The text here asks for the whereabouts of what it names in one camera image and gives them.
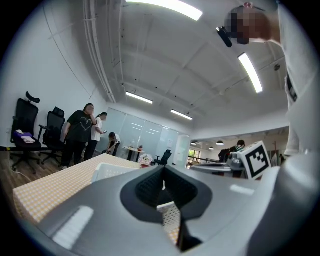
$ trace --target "ceiling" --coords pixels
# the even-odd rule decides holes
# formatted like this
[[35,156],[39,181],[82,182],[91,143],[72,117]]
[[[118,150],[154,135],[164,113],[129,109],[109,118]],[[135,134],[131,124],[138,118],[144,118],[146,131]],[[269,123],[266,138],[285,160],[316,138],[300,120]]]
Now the ceiling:
[[[256,115],[285,107],[282,49],[273,43],[235,42],[227,48],[217,34],[228,11],[243,1],[183,1],[203,12],[198,21],[126,0],[69,0],[69,13],[61,8],[69,18],[63,21],[60,15],[55,25],[58,31],[72,27],[87,69],[104,88],[107,101],[134,107],[136,100],[126,97],[128,91],[154,101],[148,110],[180,120],[170,113],[173,109],[193,117],[192,122],[223,110]],[[244,52],[257,70],[260,94],[238,60]]]
[[[185,0],[203,11],[199,21],[154,5],[110,2],[115,66],[110,80],[155,101],[155,107],[201,118],[216,108],[258,106],[283,90],[286,66],[279,46],[233,42],[227,48],[216,32],[239,1]],[[258,71],[263,95],[257,96],[238,60],[243,52]]]

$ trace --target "white wall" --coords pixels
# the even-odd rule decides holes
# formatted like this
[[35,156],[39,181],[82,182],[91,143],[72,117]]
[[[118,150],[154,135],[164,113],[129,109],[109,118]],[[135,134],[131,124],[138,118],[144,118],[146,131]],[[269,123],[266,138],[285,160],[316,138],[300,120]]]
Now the white wall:
[[289,121],[286,117],[288,107],[283,107],[274,112],[261,114],[253,118],[245,115],[241,118],[241,116],[234,115],[233,112],[236,111],[236,109],[231,109],[228,112],[224,112],[224,116],[207,118],[197,123],[191,139],[203,140],[250,134],[289,126]]
[[46,125],[47,113],[54,107],[64,110],[66,119],[87,103],[94,104],[95,114],[106,111],[107,102],[99,84],[88,75],[85,79],[76,77],[77,72],[74,74],[67,65],[55,41],[49,39],[51,35],[40,6],[17,33],[7,52],[0,80],[0,146],[13,146],[7,132],[11,132],[17,100],[26,99],[26,91],[40,98],[36,104],[39,108],[34,127],[36,137],[39,124]]

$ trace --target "black office chair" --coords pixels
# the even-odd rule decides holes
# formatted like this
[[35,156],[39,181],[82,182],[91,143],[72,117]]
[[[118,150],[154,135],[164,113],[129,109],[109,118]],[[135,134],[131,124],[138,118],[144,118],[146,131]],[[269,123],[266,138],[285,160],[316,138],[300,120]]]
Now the black office chair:
[[40,129],[38,140],[40,140],[42,130],[45,129],[42,143],[46,145],[49,150],[51,150],[51,152],[39,153],[39,156],[41,156],[41,154],[48,156],[41,162],[41,164],[43,165],[45,164],[45,161],[47,161],[50,158],[53,158],[54,160],[57,161],[57,163],[59,164],[59,167],[61,166],[61,162],[57,158],[61,158],[62,156],[56,153],[58,151],[63,151],[65,147],[65,144],[60,140],[62,128],[66,121],[64,116],[65,116],[65,112],[60,108],[55,107],[53,111],[50,111],[48,113],[46,126],[39,125],[41,129]]
[[161,160],[159,160],[159,157],[158,159],[154,160],[155,163],[157,163],[158,165],[162,165],[162,166],[165,166],[168,164],[168,159],[171,157],[172,153],[171,153],[171,150],[166,150],[164,152],[164,155],[163,157],[161,158]]
[[[38,115],[39,109],[31,104],[31,102],[39,103],[39,98],[32,97],[28,92],[26,92],[26,97],[28,101],[20,98],[16,104],[15,116],[13,116],[13,124],[11,131],[11,143],[14,143],[17,147],[17,151],[22,151],[23,154],[11,153],[10,159],[13,159],[13,156],[19,157],[20,159],[12,165],[13,171],[16,171],[16,166],[21,162],[26,162],[33,170],[33,174],[36,173],[36,170],[31,166],[29,160],[36,160],[38,164],[40,164],[40,159],[31,157],[31,151],[38,151],[41,149],[41,143],[34,138],[34,126],[36,117]],[[30,133],[32,135],[32,139],[35,140],[34,143],[28,144],[25,143],[23,139],[16,136],[14,133],[17,130],[21,130],[24,133]]]

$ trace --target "pipe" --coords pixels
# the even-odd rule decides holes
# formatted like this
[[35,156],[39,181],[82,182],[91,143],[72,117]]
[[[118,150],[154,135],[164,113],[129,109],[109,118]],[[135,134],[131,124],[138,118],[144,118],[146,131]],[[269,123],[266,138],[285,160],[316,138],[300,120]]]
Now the pipe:
[[121,0],[121,4],[120,4],[120,11],[119,11],[119,28],[118,28],[118,36],[119,36],[119,57],[120,57],[120,70],[121,70],[121,77],[122,77],[122,83],[125,82],[124,79],[124,70],[122,67],[122,57],[121,57],[121,20],[122,20],[122,5],[123,5],[123,1]]

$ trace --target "checkered tablecloth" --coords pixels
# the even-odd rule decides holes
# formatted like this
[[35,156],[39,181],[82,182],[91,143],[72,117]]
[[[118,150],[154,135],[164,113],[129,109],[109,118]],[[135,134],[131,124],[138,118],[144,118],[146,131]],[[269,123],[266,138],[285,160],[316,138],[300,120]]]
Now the checkered tablecloth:
[[[68,169],[15,188],[13,199],[18,215],[35,225],[38,224],[51,210],[90,185],[92,176],[100,163],[127,168],[141,168],[139,163],[109,154],[94,157]],[[163,209],[163,211],[166,211],[163,212],[164,227],[166,227],[166,220],[172,217],[170,214],[172,210],[168,208]],[[165,228],[174,243],[177,242],[179,220],[177,219],[174,226],[170,225],[170,228],[169,226]]]

